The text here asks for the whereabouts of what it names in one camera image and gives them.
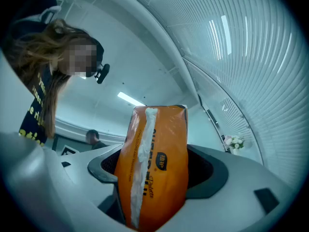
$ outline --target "curved ribbed wall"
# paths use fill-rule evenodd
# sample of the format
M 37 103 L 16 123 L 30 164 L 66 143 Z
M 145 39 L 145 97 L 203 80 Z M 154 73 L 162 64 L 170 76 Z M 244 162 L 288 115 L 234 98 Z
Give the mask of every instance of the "curved ribbed wall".
M 233 99 L 254 133 L 255 151 L 259 148 L 264 165 L 290 186 L 299 184 L 309 158 L 309 58 L 302 32 L 284 4 L 280 0 L 138 2 L 162 24 L 181 55 Z M 220 111 L 222 102 L 204 81 L 198 84 L 208 87 L 200 91 L 205 103 Z M 228 128 L 224 133 L 235 131 L 227 126 L 233 124 L 234 115 L 217 114 L 216 120 Z

